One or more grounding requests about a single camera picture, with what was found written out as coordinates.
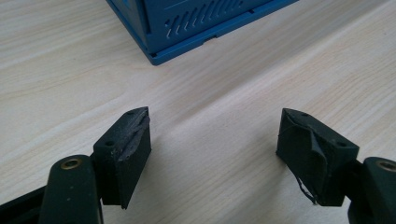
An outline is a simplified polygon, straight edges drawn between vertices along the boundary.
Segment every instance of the ventilation slot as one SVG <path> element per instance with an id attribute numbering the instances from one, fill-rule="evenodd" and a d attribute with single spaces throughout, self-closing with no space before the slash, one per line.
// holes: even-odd
<path id="1" fill-rule="evenodd" d="M 206 21 L 212 21 L 227 12 L 234 11 L 242 6 L 244 1 L 241 0 L 214 0 L 208 5 L 196 7 L 191 13 L 186 11 L 183 16 L 175 16 L 165 22 L 164 26 L 168 30 L 166 37 L 169 39 L 174 35 L 187 32 Z"/>

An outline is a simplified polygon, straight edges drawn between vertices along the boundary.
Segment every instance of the wooden table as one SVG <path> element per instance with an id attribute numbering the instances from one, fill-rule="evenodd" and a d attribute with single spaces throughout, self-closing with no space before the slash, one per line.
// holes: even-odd
<path id="1" fill-rule="evenodd" d="M 347 223 L 276 156 L 283 107 L 396 161 L 396 1 L 302 0 L 152 66 L 105 0 L 6 0 L 0 55 L 0 203 L 144 105 L 152 153 L 106 223 Z"/>

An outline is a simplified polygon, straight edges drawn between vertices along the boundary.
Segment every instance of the crate base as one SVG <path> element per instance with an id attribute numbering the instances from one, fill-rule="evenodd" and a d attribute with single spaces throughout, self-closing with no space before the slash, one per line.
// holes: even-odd
<path id="1" fill-rule="evenodd" d="M 161 50 L 157 53 L 148 53 L 145 45 L 140 40 L 132 26 L 129 22 L 122 16 L 117 7 L 113 4 L 111 0 L 107 0 L 108 4 L 117 14 L 119 19 L 122 21 L 125 28 L 128 30 L 129 34 L 134 38 L 138 46 L 143 50 L 146 54 L 148 60 L 153 65 L 159 65 L 165 63 L 177 56 L 190 51 L 192 49 L 198 48 L 202 46 L 207 40 L 212 39 L 214 37 L 219 37 L 230 33 L 231 31 L 244 26 L 252 21 L 255 21 L 261 17 L 267 16 L 277 10 L 280 10 L 282 7 L 286 7 L 292 3 L 297 2 L 298 0 L 274 0 L 259 7 L 255 7 L 248 12 L 245 12 L 239 16 L 236 16 L 230 20 L 227 20 L 223 23 L 213 26 L 198 35 L 194 35 L 188 39 L 185 39 L 172 47 Z"/>

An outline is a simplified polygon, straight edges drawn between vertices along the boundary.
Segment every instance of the blue plastic crate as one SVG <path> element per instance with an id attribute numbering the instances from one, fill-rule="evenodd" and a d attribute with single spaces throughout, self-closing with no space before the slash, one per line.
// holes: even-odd
<path id="1" fill-rule="evenodd" d="M 152 64 L 298 0 L 107 0 Z"/>

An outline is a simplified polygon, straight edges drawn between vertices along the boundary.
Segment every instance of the screw hole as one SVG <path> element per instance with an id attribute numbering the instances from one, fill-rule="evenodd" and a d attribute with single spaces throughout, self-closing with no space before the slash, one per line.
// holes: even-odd
<path id="1" fill-rule="evenodd" d="M 396 164 L 388 161 L 377 161 L 376 164 L 384 170 L 396 172 Z"/>
<path id="2" fill-rule="evenodd" d="M 70 159 L 62 163 L 61 168 L 64 170 L 71 170 L 78 167 L 82 163 L 81 159 Z"/>
<path id="3" fill-rule="evenodd" d="M 345 144 L 345 143 L 343 143 L 343 142 L 337 142 L 337 145 L 338 145 L 339 147 L 346 147 L 346 146 L 347 146 L 347 144 Z"/>
<path id="4" fill-rule="evenodd" d="M 114 142 L 113 141 L 107 141 L 107 142 L 105 142 L 105 145 L 108 146 L 108 147 L 112 147 L 112 146 L 114 146 Z"/>

